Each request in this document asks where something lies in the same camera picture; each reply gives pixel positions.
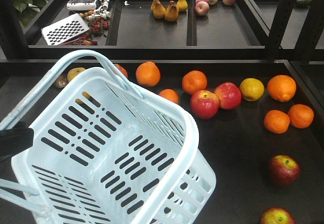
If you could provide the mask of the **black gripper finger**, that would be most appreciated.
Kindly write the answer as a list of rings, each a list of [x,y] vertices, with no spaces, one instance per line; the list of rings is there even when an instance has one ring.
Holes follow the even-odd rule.
[[[25,122],[18,122],[12,129],[1,130],[1,162],[32,147],[33,137],[34,130]]]

